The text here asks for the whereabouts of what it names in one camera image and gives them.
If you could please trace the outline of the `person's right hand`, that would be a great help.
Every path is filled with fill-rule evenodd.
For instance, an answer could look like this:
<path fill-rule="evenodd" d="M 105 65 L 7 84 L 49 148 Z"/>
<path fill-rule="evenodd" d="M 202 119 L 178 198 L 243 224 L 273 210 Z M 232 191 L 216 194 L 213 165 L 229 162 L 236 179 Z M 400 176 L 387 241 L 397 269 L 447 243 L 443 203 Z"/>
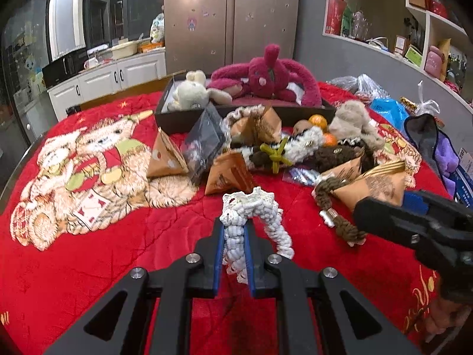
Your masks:
<path fill-rule="evenodd" d="M 459 304 L 437 296 L 430 303 L 430 314 L 425 319 L 426 331 L 431 335 L 443 333 L 450 327 L 458 327 L 465 323 L 472 307 Z"/>

